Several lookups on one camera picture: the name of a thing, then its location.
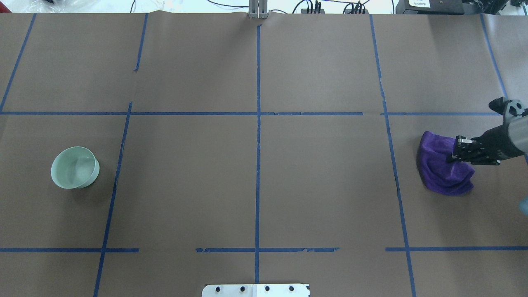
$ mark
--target white label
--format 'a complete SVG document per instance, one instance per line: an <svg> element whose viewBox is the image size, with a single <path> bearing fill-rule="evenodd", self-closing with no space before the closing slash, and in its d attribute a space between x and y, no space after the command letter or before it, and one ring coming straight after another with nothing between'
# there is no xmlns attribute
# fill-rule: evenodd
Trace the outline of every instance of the white label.
<svg viewBox="0 0 528 297"><path fill-rule="evenodd" d="M409 0L409 5L416 7L431 8L429 0Z"/></svg>

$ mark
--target metal bracket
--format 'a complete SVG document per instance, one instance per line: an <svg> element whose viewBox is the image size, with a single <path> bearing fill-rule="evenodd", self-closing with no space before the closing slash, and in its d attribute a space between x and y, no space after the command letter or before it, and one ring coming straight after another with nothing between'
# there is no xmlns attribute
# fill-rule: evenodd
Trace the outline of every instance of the metal bracket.
<svg viewBox="0 0 528 297"><path fill-rule="evenodd" d="M207 285L202 297L310 297L307 284Z"/></svg>
<svg viewBox="0 0 528 297"><path fill-rule="evenodd" d="M268 18L268 0L249 0L249 18Z"/></svg>

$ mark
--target light green bowl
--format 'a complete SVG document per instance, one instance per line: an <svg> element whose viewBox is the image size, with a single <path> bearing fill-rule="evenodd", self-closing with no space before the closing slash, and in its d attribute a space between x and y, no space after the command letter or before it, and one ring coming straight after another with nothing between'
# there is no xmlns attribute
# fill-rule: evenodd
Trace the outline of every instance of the light green bowl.
<svg viewBox="0 0 528 297"><path fill-rule="evenodd" d="M80 189L96 180L99 162L89 149L74 146L62 151L51 165L51 179L63 189Z"/></svg>

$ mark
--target black box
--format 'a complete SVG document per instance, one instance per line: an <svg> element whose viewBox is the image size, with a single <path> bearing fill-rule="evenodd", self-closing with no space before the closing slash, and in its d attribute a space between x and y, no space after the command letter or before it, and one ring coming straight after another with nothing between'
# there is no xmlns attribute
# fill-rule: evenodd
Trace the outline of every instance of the black box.
<svg viewBox="0 0 528 297"><path fill-rule="evenodd" d="M464 14L462 0L400 0L397 14Z"/></svg>

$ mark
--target purple cloth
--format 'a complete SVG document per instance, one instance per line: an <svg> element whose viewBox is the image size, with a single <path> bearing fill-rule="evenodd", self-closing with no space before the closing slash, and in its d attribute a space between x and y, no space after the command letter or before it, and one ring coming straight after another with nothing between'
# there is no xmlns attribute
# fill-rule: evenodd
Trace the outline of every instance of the purple cloth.
<svg viewBox="0 0 528 297"><path fill-rule="evenodd" d="M470 179L475 173L465 162L447 163L453 153L455 139L425 131L418 149L418 171L427 189L449 196L462 195L473 188Z"/></svg>

